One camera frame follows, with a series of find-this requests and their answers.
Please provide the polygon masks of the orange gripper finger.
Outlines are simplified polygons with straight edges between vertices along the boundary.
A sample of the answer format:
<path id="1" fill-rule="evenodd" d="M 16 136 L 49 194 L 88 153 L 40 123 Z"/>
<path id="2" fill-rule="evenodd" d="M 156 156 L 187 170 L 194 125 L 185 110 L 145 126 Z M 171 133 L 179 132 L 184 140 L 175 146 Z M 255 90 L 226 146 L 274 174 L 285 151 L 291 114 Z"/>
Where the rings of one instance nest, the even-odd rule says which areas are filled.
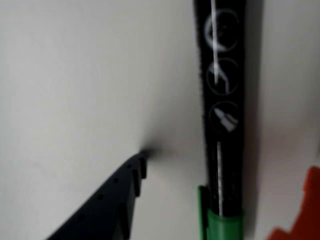
<path id="1" fill-rule="evenodd" d="M 318 240 L 320 238 L 320 168 L 312 166 L 303 185 L 303 200 L 290 231 L 275 228 L 269 240 Z"/>

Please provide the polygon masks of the navy gripper finger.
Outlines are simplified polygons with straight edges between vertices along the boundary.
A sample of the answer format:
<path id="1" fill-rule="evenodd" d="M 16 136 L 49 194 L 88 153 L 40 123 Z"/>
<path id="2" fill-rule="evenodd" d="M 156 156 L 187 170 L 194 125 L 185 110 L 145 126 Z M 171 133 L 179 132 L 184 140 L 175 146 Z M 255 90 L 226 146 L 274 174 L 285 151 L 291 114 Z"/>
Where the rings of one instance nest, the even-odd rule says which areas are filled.
<path id="1" fill-rule="evenodd" d="M 127 159 L 49 239 L 130 239 L 136 198 L 147 177 L 147 161 L 146 150 Z"/>

